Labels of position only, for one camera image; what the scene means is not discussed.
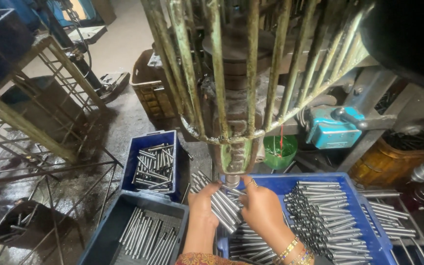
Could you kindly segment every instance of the green metal guard bar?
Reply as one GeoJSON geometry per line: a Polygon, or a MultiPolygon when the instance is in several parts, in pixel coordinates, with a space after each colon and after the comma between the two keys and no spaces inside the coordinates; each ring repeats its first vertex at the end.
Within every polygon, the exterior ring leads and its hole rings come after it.
{"type": "Polygon", "coordinates": [[[277,19],[276,39],[269,75],[264,123],[261,129],[255,130],[255,84],[260,17],[258,0],[248,1],[247,28],[249,49],[246,64],[246,76],[248,79],[246,83],[248,89],[248,129],[245,135],[230,137],[225,110],[225,81],[221,45],[221,23],[225,21],[225,17],[222,14],[224,12],[224,4],[221,4],[221,0],[201,0],[200,2],[202,3],[201,9],[203,12],[203,21],[205,22],[204,30],[206,33],[210,31],[212,39],[212,64],[221,132],[219,137],[208,137],[205,135],[201,106],[197,96],[196,71],[194,71],[191,45],[184,19],[184,16],[186,16],[193,42],[194,57],[197,60],[197,47],[194,47],[194,38],[197,37],[197,33],[195,33],[195,29],[192,29],[194,22],[192,21],[192,4],[190,0],[168,0],[167,4],[168,14],[172,16],[172,27],[176,35],[175,39],[178,40],[179,55],[174,50],[172,39],[167,33],[166,21],[160,1],[142,0],[142,5],[155,40],[156,51],[162,59],[163,69],[170,84],[174,101],[178,107],[181,122],[192,136],[206,143],[232,144],[264,136],[266,132],[277,128],[289,118],[295,116],[311,100],[320,93],[323,93],[331,84],[368,56],[366,49],[361,43],[357,29],[362,16],[370,9],[370,2],[356,0],[351,0],[349,3],[346,3],[345,0],[329,1],[322,13],[323,17],[319,19],[315,28],[314,39],[310,46],[309,57],[305,67],[305,73],[303,74],[303,82],[299,87],[298,94],[295,95],[294,88],[299,74],[298,66],[303,59],[303,49],[309,40],[312,30],[312,19],[318,0],[307,0],[305,5],[303,5],[303,1],[300,1],[294,6],[292,6],[292,0],[282,0],[281,8],[279,9],[280,14],[277,19]],[[277,119],[273,120],[274,97],[276,95],[280,62],[286,42],[289,15],[298,13],[302,7],[305,9],[303,22],[300,27],[299,38],[295,42],[291,65],[288,71],[288,83],[284,89],[277,119]],[[339,26],[334,32],[329,46],[326,47],[323,62],[317,67],[320,51],[324,48],[324,38],[328,33],[329,26],[334,23],[339,26]],[[180,70],[178,58],[181,59],[183,72],[180,70]],[[310,87],[313,75],[317,69],[318,75],[313,86],[310,87]],[[293,100],[296,101],[296,104],[289,110],[289,105],[293,100]]]}

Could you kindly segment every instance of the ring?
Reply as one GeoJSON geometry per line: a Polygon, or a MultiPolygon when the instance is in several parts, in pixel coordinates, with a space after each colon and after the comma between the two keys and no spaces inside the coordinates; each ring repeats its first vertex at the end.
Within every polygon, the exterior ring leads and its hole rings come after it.
{"type": "Polygon", "coordinates": [[[256,181],[251,180],[250,182],[248,182],[248,184],[246,184],[245,188],[248,187],[248,185],[250,185],[251,183],[253,183],[255,187],[259,187],[258,184],[256,184],[256,181]]]}

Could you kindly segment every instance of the gold bracelet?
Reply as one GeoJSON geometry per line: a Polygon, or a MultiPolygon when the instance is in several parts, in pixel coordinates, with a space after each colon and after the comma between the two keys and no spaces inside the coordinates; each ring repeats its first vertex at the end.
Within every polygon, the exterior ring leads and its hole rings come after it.
{"type": "Polygon", "coordinates": [[[294,249],[294,247],[299,243],[299,237],[296,236],[294,240],[289,244],[289,246],[284,250],[279,256],[277,256],[274,260],[274,264],[280,264],[284,261],[287,255],[294,249]]]}
{"type": "Polygon", "coordinates": [[[303,257],[303,255],[306,255],[308,253],[309,252],[307,252],[307,249],[305,249],[305,247],[303,247],[303,249],[300,252],[300,254],[293,261],[291,261],[291,263],[289,263],[289,265],[293,265],[296,261],[299,261],[303,257]]]}
{"type": "Polygon", "coordinates": [[[311,253],[310,251],[307,251],[305,255],[300,260],[297,261],[296,265],[310,265],[313,258],[314,258],[313,253],[311,253]]]}

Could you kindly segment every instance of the blue plastic crate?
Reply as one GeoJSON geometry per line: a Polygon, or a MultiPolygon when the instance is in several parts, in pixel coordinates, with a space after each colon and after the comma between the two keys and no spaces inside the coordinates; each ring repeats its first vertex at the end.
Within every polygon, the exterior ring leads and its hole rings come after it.
{"type": "MultiPolygon", "coordinates": [[[[288,219],[289,213],[286,210],[283,199],[284,195],[292,190],[297,181],[338,182],[341,186],[341,190],[346,192],[349,203],[347,209],[350,210],[351,214],[354,216],[357,222],[356,227],[361,229],[361,239],[366,241],[370,255],[373,257],[371,264],[397,265],[390,252],[392,249],[390,239],[383,230],[379,220],[375,217],[372,208],[369,207],[368,200],[358,194],[346,173],[250,174],[250,176],[254,178],[258,185],[273,190],[278,195],[282,210],[286,213],[286,218],[290,224],[293,224],[293,221],[288,219]],[[374,230],[371,228],[371,224],[367,220],[362,207],[367,209],[380,237],[377,237],[374,230]]],[[[244,189],[244,184],[240,183],[238,189],[244,189]]],[[[224,229],[221,229],[221,226],[219,226],[219,230],[217,231],[217,249],[224,258],[229,257],[228,235],[224,229]]]]}
{"type": "Polygon", "coordinates": [[[168,144],[174,145],[174,154],[173,154],[173,183],[172,189],[168,192],[162,192],[171,197],[171,201],[180,201],[181,194],[179,189],[179,180],[180,180],[180,171],[177,167],[177,157],[180,153],[180,141],[176,131],[156,131],[149,132],[145,135],[133,137],[130,141],[129,151],[127,159],[124,163],[124,171],[121,180],[121,185],[119,186],[120,190],[129,190],[136,191],[137,187],[135,184],[132,184],[133,174],[137,168],[137,156],[138,150],[151,147],[159,144],[168,144]]]}
{"type": "Polygon", "coordinates": [[[129,264],[145,264],[144,259],[133,260],[130,256],[124,255],[124,250],[119,243],[119,238],[121,238],[123,230],[136,207],[163,214],[160,218],[163,220],[161,233],[168,232],[172,225],[178,228],[176,230],[178,238],[174,243],[171,260],[168,263],[168,265],[173,265],[182,252],[186,238],[189,207],[171,202],[168,196],[149,190],[141,190],[140,192],[121,191],[106,211],[96,231],[94,231],[77,265],[126,264],[125,262],[116,262],[125,260],[125,257],[129,260],[129,264]]]}

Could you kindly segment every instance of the green plastic bucket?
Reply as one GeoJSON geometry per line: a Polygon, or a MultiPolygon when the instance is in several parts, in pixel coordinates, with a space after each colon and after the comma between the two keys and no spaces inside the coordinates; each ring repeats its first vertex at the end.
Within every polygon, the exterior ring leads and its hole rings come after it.
{"type": "Polygon", "coordinates": [[[289,166],[297,153],[297,139],[293,135],[266,136],[263,140],[264,163],[272,169],[278,170],[289,166]]]}

